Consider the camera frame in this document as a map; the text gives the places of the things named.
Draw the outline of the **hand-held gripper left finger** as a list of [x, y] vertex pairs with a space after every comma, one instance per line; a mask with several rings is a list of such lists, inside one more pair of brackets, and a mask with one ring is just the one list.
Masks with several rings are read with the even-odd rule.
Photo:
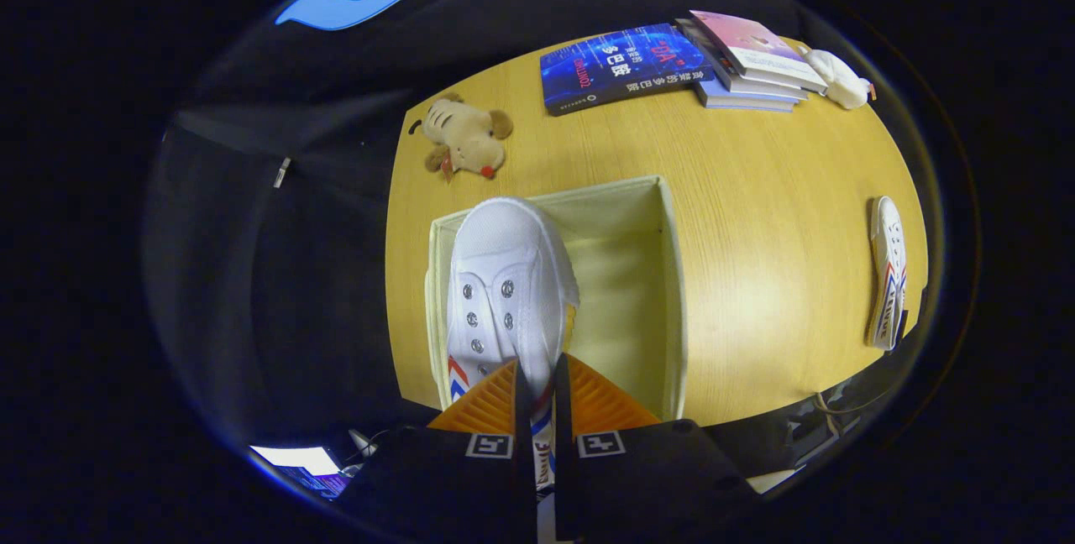
[[384, 436], [338, 513], [393, 543], [533, 543], [530, 403], [517, 361], [497, 369], [429, 425]]

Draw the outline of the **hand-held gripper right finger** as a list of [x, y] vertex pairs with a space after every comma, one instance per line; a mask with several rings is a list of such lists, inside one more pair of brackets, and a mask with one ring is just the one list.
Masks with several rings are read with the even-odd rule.
[[660, 421], [565, 353], [554, 371], [557, 536], [710, 543], [761, 497], [691, 419]]

